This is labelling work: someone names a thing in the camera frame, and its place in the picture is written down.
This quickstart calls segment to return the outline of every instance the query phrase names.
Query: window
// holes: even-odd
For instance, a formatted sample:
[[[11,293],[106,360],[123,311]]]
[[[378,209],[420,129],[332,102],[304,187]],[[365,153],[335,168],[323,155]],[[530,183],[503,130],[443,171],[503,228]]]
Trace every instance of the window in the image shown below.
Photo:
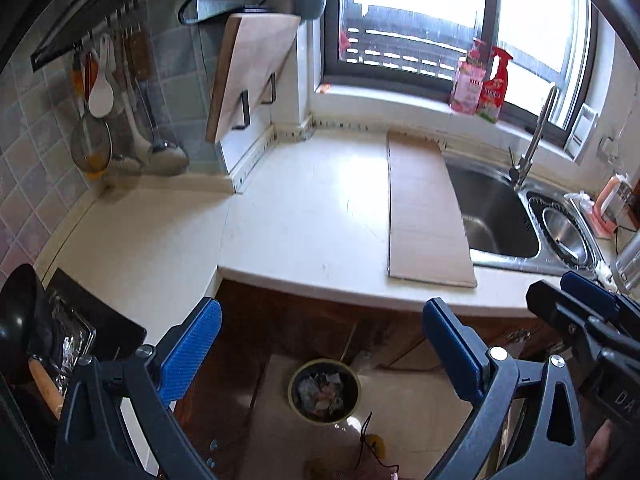
[[[444,101],[458,59],[480,38],[514,58],[500,118],[531,131],[556,84],[544,137],[564,146],[586,95],[596,23],[589,0],[328,0],[324,79]]]

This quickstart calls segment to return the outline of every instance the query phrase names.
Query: blue gripper pad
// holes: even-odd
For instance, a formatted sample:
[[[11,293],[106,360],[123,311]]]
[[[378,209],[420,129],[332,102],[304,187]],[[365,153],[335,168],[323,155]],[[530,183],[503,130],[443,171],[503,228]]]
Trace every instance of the blue gripper pad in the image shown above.
[[[576,300],[595,310],[605,321],[617,319],[616,295],[597,283],[593,283],[570,270],[560,278],[560,288]]]
[[[187,319],[171,327],[160,340],[156,347],[160,363],[158,395],[165,406],[184,397],[221,325],[220,304],[202,298]]]
[[[484,396],[484,379],[489,370],[487,346],[475,330],[460,323],[440,298],[424,304],[422,327],[458,397],[475,407]]]

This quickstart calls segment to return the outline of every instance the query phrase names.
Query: faucet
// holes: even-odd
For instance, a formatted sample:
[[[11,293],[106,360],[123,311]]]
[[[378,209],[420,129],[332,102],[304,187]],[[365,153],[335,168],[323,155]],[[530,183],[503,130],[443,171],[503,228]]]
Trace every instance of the faucet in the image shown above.
[[[556,102],[556,97],[558,96],[558,87],[556,85],[552,85],[549,89],[549,94],[546,96],[545,104],[540,110],[540,115],[538,116],[538,122],[536,123],[536,129],[533,132],[533,137],[531,137],[531,143],[527,148],[527,153],[524,155],[520,155],[520,160],[516,164],[513,160],[513,152],[511,151],[511,147],[509,147],[509,155],[511,157],[511,167],[509,169],[509,178],[511,179],[511,183],[515,189],[522,186],[524,179],[529,174],[529,170],[531,169],[533,154],[536,153],[538,148],[538,144],[540,143],[540,139],[542,138],[542,128],[545,126],[545,123],[549,119],[549,115],[551,115],[551,110],[554,107],[554,103]]]

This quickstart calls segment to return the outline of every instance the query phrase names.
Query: stainless steel sink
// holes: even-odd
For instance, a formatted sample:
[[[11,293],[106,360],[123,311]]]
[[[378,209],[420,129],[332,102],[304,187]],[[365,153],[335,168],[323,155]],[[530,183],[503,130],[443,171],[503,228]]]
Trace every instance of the stainless steel sink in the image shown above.
[[[594,277],[600,250],[561,189],[529,177],[516,191],[506,171],[450,153],[445,160],[475,265],[557,276],[576,270]],[[580,265],[547,234],[542,210],[550,207],[567,216],[584,239],[588,258]]]

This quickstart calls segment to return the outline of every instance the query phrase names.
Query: wooden cutting board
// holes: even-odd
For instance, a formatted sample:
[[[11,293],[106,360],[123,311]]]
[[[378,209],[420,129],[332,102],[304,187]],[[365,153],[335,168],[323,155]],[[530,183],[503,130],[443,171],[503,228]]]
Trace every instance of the wooden cutting board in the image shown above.
[[[388,154],[389,275],[477,286],[458,199],[438,144],[389,132]]]
[[[218,54],[207,142],[219,142],[233,134],[233,126],[243,124],[242,90],[249,92],[250,110],[260,105],[271,73],[277,76],[282,69],[299,24],[300,17],[290,14],[229,16]]]

